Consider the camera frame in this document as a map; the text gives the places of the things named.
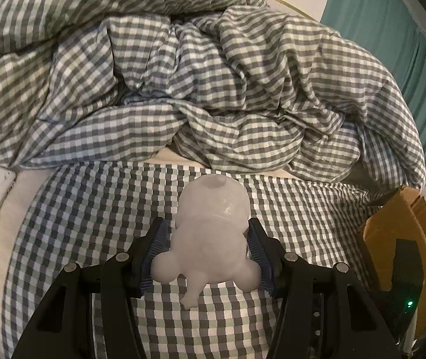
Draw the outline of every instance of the mattress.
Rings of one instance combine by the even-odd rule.
[[[15,242],[2,313],[5,355],[11,356],[30,316],[67,263],[105,262],[144,235],[156,216],[173,230],[185,185],[210,173],[228,175],[245,187],[251,215],[285,250],[321,266],[345,261],[365,282],[356,234],[377,210],[377,193],[352,185],[192,166],[126,161],[65,165],[42,185]],[[207,285],[198,308],[185,310],[179,302],[185,291],[185,278],[178,277],[169,284],[154,283],[142,299],[132,300],[146,357],[265,357],[280,300],[264,290],[245,293],[228,281]],[[95,295],[94,341],[97,357],[105,358],[106,326],[97,299]]]
[[[201,164],[179,156],[170,148],[162,149],[146,162],[201,167]],[[53,171],[54,169],[19,171],[16,182],[0,209],[0,358],[4,357],[1,347],[1,300],[13,244],[32,199]],[[264,172],[264,174],[275,177],[293,177],[284,170]]]

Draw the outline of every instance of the gray checkered duvet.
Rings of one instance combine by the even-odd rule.
[[[0,0],[0,164],[143,160],[425,180],[411,114],[367,51],[265,0]]]
[[[95,162],[59,168],[36,195],[18,234],[5,283],[2,336],[7,358],[35,307],[70,261],[89,266],[128,248],[156,216],[171,227],[183,187],[215,170],[174,165]],[[241,182],[270,236],[312,263],[349,263],[365,279],[355,235],[377,207],[376,196],[351,185],[261,175]],[[199,307],[180,308],[185,279],[133,299],[151,358],[263,358],[281,306],[264,291],[243,293],[232,282],[207,285]],[[103,359],[100,304],[94,311],[96,352]]]

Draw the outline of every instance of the bed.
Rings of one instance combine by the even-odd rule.
[[[161,149],[155,156],[146,160],[152,164],[169,164],[180,166],[191,166],[201,168],[204,163],[186,159],[178,154],[178,148],[166,147]],[[355,171],[350,171],[348,178],[342,177],[342,182],[360,184],[369,190],[377,190],[377,184],[370,178],[362,166],[356,166]],[[8,195],[0,211],[0,330],[1,330],[1,299],[4,293],[4,281],[7,274],[10,255],[15,242],[16,234],[21,227],[23,218],[42,183],[53,173],[53,170],[19,170],[17,181]],[[258,171],[258,173],[282,178],[295,178],[291,172],[283,169],[275,171]],[[4,350],[0,335],[0,357]]]

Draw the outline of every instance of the crumpled blanket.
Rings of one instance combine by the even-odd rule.
[[[386,68],[265,0],[0,0],[0,165],[139,161],[172,142],[229,172],[426,174]]]

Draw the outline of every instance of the teal curtain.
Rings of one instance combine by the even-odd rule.
[[[328,0],[321,22],[377,57],[413,114],[426,160],[426,37],[402,0]]]

